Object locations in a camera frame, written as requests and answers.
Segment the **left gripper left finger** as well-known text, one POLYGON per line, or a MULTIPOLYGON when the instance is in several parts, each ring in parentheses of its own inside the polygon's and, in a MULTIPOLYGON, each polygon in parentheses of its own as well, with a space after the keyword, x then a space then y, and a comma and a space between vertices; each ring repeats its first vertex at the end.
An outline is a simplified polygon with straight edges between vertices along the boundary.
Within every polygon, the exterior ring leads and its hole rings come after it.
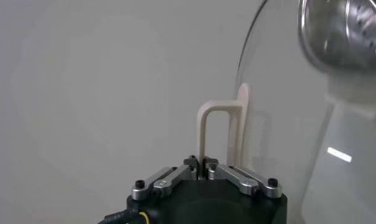
POLYGON ((194 155, 189 156, 179 167, 164 167, 144 180, 136 180, 131 197, 145 201, 157 192, 161 197, 168 196, 182 180, 197 180, 199 162, 194 155))

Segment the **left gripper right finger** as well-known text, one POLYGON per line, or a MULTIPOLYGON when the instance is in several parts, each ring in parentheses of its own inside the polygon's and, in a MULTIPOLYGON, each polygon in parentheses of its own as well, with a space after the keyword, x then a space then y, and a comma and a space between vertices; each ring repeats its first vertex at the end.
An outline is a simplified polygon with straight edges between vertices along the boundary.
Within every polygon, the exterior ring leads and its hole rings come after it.
POLYGON ((203 176, 208 180, 227 180, 238 190, 251 197, 262 193, 267 198, 280 198, 282 186, 276 178, 265 178, 257 172, 239 166, 219 164, 217 159, 205 156, 202 160, 203 176))

